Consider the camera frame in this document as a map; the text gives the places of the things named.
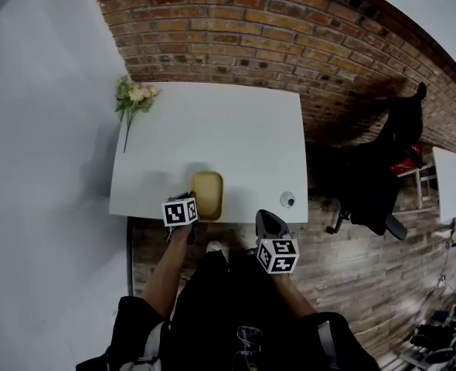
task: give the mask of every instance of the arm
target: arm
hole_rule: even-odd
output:
[[[303,318],[304,316],[317,313],[317,311],[308,303],[307,299],[298,290],[297,286],[291,281],[286,274],[272,274],[274,285],[281,297],[293,311],[295,316]]]
[[[192,225],[189,225],[173,231],[168,249],[142,292],[142,298],[163,318],[169,318],[175,305],[191,230]]]

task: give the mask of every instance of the wooden floor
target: wooden floor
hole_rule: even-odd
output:
[[[319,311],[344,315],[383,369],[403,369],[395,361],[395,351],[413,327],[434,309],[449,309],[456,301],[456,247],[446,248],[451,228],[425,213],[399,218],[409,229],[404,242],[388,233],[378,237],[347,222],[338,234],[329,235],[325,228],[335,221],[337,212],[336,204],[313,199],[308,223],[290,225],[301,251],[292,279]],[[255,246],[254,227],[200,224],[184,277],[192,275],[208,240],[218,239],[233,249]],[[165,248],[162,222],[134,221],[135,294],[141,292]],[[451,287],[437,288],[441,274]]]

